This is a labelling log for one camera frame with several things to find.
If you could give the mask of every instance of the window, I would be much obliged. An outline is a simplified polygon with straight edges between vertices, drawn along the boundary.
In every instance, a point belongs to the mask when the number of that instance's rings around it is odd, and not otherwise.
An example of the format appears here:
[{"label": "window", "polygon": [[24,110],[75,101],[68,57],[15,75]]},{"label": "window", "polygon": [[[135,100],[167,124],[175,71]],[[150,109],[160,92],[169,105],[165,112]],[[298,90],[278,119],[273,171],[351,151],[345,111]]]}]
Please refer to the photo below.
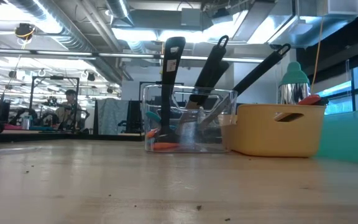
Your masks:
[{"label": "window", "polygon": [[325,114],[345,113],[358,110],[358,67],[351,70],[353,83],[344,82],[317,93],[329,100]]},{"label": "window", "polygon": [[[336,95],[338,93],[347,93],[351,91],[352,83],[351,81],[339,84],[337,86],[331,87],[327,90],[317,93],[321,97],[328,97],[331,95]],[[325,115],[336,114],[336,113],[345,113],[351,112],[353,110],[352,98],[350,96],[341,96],[340,98],[331,98],[329,99],[329,104],[327,105]]]}]

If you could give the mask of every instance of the red object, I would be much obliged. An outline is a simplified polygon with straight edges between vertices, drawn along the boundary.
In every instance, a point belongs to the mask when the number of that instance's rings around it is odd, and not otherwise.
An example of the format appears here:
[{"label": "red object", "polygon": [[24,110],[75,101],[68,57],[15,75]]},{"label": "red object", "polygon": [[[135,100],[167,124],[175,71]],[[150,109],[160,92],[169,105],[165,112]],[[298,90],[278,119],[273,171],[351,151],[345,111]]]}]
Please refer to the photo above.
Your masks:
[{"label": "red object", "polygon": [[146,137],[148,139],[152,138],[155,136],[155,133],[158,131],[158,128],[155,128],[155,129],[152,129],[151,131],[149,131],[147,134],[146,134]]},{"label": "red object", "polygon": [[11,124],[5,124],[4,126],[5,130],[21,130],[22,126],[16,126],[16,125],[11,125]]},{"label": "red object", "polygon": [[170,142],[156,142],[153,145],[154,149],[161,150],[161,149],[174,149],[179,147],[179,143],[170,143]]},{"label": "red object", "polygon": [[299,105],[313,105],[321,100],[321,97],[317,94],[310,95],[305,99],[301,100],[298,104]]}]

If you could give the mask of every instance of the black utensil handle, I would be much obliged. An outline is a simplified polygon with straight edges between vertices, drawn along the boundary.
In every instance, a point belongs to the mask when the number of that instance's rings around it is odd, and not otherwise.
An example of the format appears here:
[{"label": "black utensil handle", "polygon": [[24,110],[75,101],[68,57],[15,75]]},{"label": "black utensil handle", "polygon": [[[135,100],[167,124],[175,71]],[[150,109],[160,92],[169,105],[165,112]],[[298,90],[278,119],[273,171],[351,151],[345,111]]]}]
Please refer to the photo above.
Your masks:
[{"label": "black utensil handle", "polygon": [[[213,74],[212,78],[208,83],[208,87],[214,88],[229,67],[230,67],[229,62],[220,62],[219,68],[215,71],[215,73]],[[205,90],[202,93],[203,95],[198,95],[197,96],[198,99],[196,99],[196,101],[198,102],[197,103],[198,106],[201,106],[205,103],[206,99],[208,99],[207,94],[211,93],[211,90]]]},{"label": "black utensil handle", "polygon": [[165,43],[161,87],[161,133],[170,130],[170,109],[172,90],[178,72],[180,58],[186,45],[184,37],[171,37]]},{"label": "black utensil handle", "polygon": [[[200,72],[200,75],[197,78],[195,87],[209,87],[209,88],[213,88],[216,84],[216,82],[219,81],[219,79],[221,78],[221,76],[223,75],[220,74],[219,77],[215,77],[216,75],[219,75],[219,72],[217,72],[219,70],[219,66],[221,63],[222,58],[224,57],[224,54],[226,53],[226,44],[229,41],[229,37],[227,35],[222,36],[219,41],[218,44],[216,44],[211,52],[209,53],[208,58],[205,61],[205,65],[203,67],[203,69]],[[216,80],[216,82],[211,82],[210,80],[213,79],[218,79]],[[196,95],[191,95],[189,98],[190,101],[192,102],[197,102],[198,97]]]},{"label": "black utensil handle", "polygon": [[[285,47],[288,47],[283,53],[280,53]],[[291,49],[291,45],[285,44],[277,51],[272,52],[263,62],[258,64],[245,78],[243,78],[234,88],[238,92],[238,95],[243,93],[248,87],[250,87],[256,80],[258,80],[263,74],[269,71],[275,64],[277,64],[283,56]]]},{"label": "black utensil handle", "polygon": [[221,38],[219,39],[219,41],[218,41],[218,44],[216,44],[216,45],[217,45],[217,46],[220,46],[223,39],[226,39],[226,40],[224,41],[224,43],[223,43],[223,46],[222,46],[223,48],[225,48],[227,42],[229,41],[229,36],[228,36],[228,35],[224,35],[223,37],[221,37]]}]

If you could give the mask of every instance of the table surface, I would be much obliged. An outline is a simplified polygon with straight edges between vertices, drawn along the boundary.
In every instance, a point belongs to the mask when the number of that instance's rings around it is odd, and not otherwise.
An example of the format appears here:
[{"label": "table surface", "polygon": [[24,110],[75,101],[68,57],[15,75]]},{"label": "table surface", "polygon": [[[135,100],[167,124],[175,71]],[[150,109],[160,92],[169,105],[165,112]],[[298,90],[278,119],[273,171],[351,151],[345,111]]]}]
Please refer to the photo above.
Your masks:
[{"label": "table surface", "polygon": [[150,154],[142,142],[7,148],[23,149],[0,150],[0,223],[358,223],[357,164]]}]

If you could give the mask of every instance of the sticker label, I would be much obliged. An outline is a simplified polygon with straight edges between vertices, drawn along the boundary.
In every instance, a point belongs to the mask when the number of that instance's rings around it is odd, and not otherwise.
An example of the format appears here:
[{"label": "sticker label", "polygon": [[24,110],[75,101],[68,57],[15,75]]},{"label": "sticker label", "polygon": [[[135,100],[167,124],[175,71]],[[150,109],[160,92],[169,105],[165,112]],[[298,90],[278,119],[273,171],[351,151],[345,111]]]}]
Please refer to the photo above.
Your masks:
[{"label": "sticker label", "polygon": [[176,60],[167,60],[167,72],[174,72],[177,69]]}]

